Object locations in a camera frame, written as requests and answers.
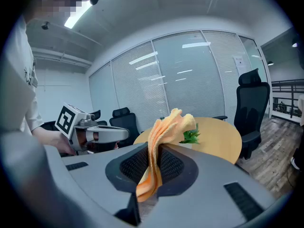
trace paper sign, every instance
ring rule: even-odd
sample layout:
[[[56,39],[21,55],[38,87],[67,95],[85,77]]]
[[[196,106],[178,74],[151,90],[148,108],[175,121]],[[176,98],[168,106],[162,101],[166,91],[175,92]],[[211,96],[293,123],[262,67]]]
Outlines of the paper sign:
[[[238,75],[241,76],[244,73],[247,73],[246,65],[244,63],[242,56],[233,56],[234,61],[237,66]]]

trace black cable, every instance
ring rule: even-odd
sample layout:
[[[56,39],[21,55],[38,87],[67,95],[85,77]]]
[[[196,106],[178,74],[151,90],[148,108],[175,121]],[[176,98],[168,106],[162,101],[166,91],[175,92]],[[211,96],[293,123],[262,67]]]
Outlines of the black cable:
[[[289,167],[287,168],[287,180],[289,182],[289,185],[292,187],[292,188],[295,188],[289,181],[289,178],[288,178],[288,170],[290,169],[290,166],[292,166],[292,164],[289,165]]]

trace black vent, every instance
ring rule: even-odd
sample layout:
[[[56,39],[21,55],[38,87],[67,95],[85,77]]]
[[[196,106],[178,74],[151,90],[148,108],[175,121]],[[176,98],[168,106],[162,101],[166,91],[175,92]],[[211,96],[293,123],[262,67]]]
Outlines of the black vent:
[[[148,148],[144,148],[121,162],[119,169],[128,178],[138,184],[149,165]]]
[[[68,171],[72,171],[78,168],[82,168],[87,166],[88,164],[85,162],[79,162],[79,163],[75,163],[75,164],[70,164],[70,165],[66,165],[66,168]]]
[[[163,184],[176,178],[184,170],[183,161],[164,148],[159,148],[157,165],[160,168]]]
[[[247,221],[252,220],[263,212],[257,202],[237,182],[224,185],[235,204],[238,206]]]

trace person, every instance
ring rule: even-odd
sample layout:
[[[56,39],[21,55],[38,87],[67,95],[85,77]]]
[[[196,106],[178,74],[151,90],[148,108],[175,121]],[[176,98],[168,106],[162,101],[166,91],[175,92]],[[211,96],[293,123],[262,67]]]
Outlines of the person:
[[[33,91],[38,85],[38,80],[35,74],[33,54],[26,34],[26,25],[33,19],[44,18],[54,12],[76,6],[77,1],[81,0],[33,0],[26,7],[11,31],[2,53],[2,62],[13,67]],[[61,153],[75,155],[68,139],[61,132],[43,129],[41,127],[43,123],[35,96],[28,109],[26,109],[20,130],[32,134],[43,145],[52,145]],[[81,143],[86,142],[85,134],[81,134],[78,138]]]

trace glass wall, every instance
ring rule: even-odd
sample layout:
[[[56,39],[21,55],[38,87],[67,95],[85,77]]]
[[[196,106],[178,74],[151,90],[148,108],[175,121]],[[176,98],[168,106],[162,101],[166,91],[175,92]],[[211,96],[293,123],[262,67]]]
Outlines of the glass wall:
[[[161,113],[168,116],[162,76],[155,54],[151,42],[148,42],[112,61],[119,108],[128,107],[136,114],[140,131],[153,127]]]
[[[236,58],[242,60],[242,71]],[[128,107],[136,115],[139,131],[152,127],[173,108],[197,117],[226,115],[233,125],[238,78],[255,68],[267,82],[251,39],[219,31],[172,34],[128,50],[90,76],[92,104],[102,115],[105,112],[105,118]]]
[[[169,109],[193,116],[225,114],[219,72],[201,32],[189,32],[153,41]]]
[[[258,74],[259,74],[262,82],[268,82],[264,63],[263,63],[261,54],[260,54],[259,50],[257,49],[257,45],[256,45],[255,41],[252,39],[242,37],[242,36],[240,36],[239,38],[241,39],[241,41],[244,45],[244,48],[248,54],[248,58],[251,63],[251,68],[258,69]],[[265,110],[265,117],[269,116],[269,107],[270,107],[270,103],[268,102],[267,108]]]
[[[227,121],[233,125],[237,110],[237,87],[239,72],[234,57],[242,57],[245,70],[251,70],[250,63],[241,41],[236,34],[224,32],[203,32],[217,61],[224,88]]]

